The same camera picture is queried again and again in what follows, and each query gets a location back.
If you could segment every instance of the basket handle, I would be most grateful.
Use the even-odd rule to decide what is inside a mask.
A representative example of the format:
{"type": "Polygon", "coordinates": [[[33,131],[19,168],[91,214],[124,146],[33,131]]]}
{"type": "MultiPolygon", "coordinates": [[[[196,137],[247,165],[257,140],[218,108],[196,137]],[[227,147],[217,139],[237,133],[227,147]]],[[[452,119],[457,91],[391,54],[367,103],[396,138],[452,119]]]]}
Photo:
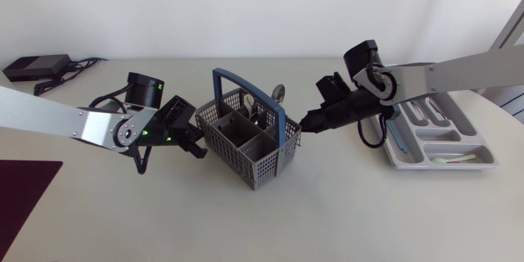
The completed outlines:
{"type": "Polygon", "coordinates": [[[244,88],[249,92],[254,98],[256,98],[259,103],[267,107],[269,110],[275,113],[275,124],[277,128],[277,145],[278,147],[283,147],[286,144],[286,112],[284,109],[276,103],[268,94],[264,93],[258,89],[255,85],[247,82],[243,78],[235,75],[234,73],[216,68],[213,70],[213,86],[215,88],[215,100],[218,104],[222,99],[222,80],[220,78],[225,78],[235,83],[236,85],[244,88]]]}

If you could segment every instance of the cable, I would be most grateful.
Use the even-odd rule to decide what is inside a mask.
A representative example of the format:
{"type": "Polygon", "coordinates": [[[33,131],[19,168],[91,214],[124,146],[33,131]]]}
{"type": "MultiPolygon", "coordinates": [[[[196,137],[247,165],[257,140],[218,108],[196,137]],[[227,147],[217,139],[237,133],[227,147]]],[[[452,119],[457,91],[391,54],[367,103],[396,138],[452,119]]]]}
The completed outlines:
{"type": "Polygon", "coordinates": [[[369,143],[366,138],[364,137],[364,133],[362,132],[362,123],[361,121],[358,122],[358,130],[359,130],[359,136],[360,136],[360,140],[362,140],[362,142],[368,146],[368,147],[371,147],[371,148],[378,148],[378,147],[381,147],[384,142],[386,141],[386,134],[387,134],[387,128],[386,128],[386,119],[384,119],[384,115],[383,114],[380,114],[378,116],[378,121],[380,123],[380,129],[382,131],[382,139],[379,143],[377,144],[372,144],[372,143],[369,143]]]}
{"type": "Polygon", "coordinates": [[[70,62],[66,67],[66,71],[67,72],[76,72],[74,75],[71,75],[68,78],[60,78],[60,79],[55,79],[52,81],[47,81],[47,82],[43,82],[40,84],[36,84],[34,85],[33,95],[40,96],[64,84],[65,82],[71,81],[72,79],[76,78],[76,76],[80,75],[80,73],[82,73],[84,70],[90,68],[91,66],[94,66],[99,61],[107,61],[107,59],[101,58],[101,57],[89,57],[81,61],[70,62]]]}
{"type": "Polygon", "coordinates": [[[149,161],[149,154],[151,153],[151,149],[152,149],[151,146],[146,147],[146,152],[144,153],[144,157],[143,158],[140,157],[140,153],[138,153],[134,157],[134,163],[137,166],[137,171],[138,171],[139,174],[146,173],[147,162],[149,161]]]}
{"type": "MultiPolygon", "coordinates": [[[[116,97],[108,97],[108,98],[105,98],[104,100],[108,100],[108,99],[112,100],[113,102],[116,102],[116,104],[118,104],[118,106],[120,107],[120,109],[122,110],[122,112],[123,112],[124,114],[127,114],[127,113],[128,113],[128,112],[125,110],[124,103],[122,103],[122,102],[120,101],[120,99],[118,99],[118,98],[116,98],[116,97]]],[[[95,107],[95,106],[97,106],[98,103],[103,102],[104,100],[101,100],[101,101],[97,102],[97,103],[94,104],[94,105],[93,105],[93,103],[91,103],[91,104],[89,105],[89,107],[95,107]]]]}
{"type": "Polygon", "coordinates": [[[98,98],[95,98],[95,100],[93,100],[93,102],[91,102],[91,104],[89,104],[89,107],[95,107],[97,106],[98,103],[100,102],[103,102],[107,99],[113,99],[115,100],[115,97],[128,91],[131,87],[133,87],[132,84],[128,84],[127,86],[125,86],[124,88],[120,89],[120,90],[116,90],[114,91],[113,93],[109,93],[109,94],[106,94],[104,96],[100,96],[98,98]]]}

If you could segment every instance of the white table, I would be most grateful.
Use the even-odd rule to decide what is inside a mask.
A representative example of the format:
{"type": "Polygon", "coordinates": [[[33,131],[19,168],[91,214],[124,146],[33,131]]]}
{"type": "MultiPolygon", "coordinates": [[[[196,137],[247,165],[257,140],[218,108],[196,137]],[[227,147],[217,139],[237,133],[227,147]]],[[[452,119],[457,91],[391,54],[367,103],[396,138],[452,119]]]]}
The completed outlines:
{"type": "MultiPolygon", "coordinates": [[[[136,71],[165,81],[163,102],[178,94],[199,107],[213,97],[215,67],[267,93],[285,84],[296,121],[322,101],[320,78],[349,80],[342,59],[109,61],[43,97],[86,106],[136,71]]],[[[213,151],[198,160],[157,147],[139,175],[117,153],[2,129],[3,159],[64,162],[5,261],[523,261],[524,127],[472,92],[453,97],[498,169],[393,169],[352,124],[303,133],[294,161],[253,192],[213,151]]]]}

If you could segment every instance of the cutlery basket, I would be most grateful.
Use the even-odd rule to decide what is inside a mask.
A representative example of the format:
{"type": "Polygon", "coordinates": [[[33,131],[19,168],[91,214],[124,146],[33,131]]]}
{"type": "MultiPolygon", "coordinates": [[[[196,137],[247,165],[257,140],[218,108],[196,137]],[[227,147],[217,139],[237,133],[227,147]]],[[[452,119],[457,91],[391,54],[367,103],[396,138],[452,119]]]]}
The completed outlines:
{"type": "Polygon", "coordinates": [[[284,109],[243,78],[223,69],[213,70],[215,99],[195,112],[196,125],[204,132],[206,144],[256,190],[278,176],[295,155],[301,126],[286,117],[284,109]],[[240,86],[222,94],[221,78],[240,86]],[[253,111],[266,115],[263,124],[248,118],[244,96],[255,99],[253,111]]]}

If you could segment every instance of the cutlery tray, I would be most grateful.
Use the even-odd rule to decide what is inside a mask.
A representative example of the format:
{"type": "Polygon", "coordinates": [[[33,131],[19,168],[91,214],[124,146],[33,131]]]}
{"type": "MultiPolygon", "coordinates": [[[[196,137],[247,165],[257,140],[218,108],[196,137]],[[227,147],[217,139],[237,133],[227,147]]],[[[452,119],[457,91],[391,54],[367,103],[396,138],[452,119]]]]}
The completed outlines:
{"type": "MultiPolygon", "coordinates": [[[[381,137],[378,116],[370,119],[381,137]]],[[[499,165],[484,138],[448,93],[400,103],[400,115],[387,122],[384,148],[396,168],[489,169],[499,165]],[[450,159],[469,154],[476,157],[445,164],[432,161],[435,158],[450,159]]]]}

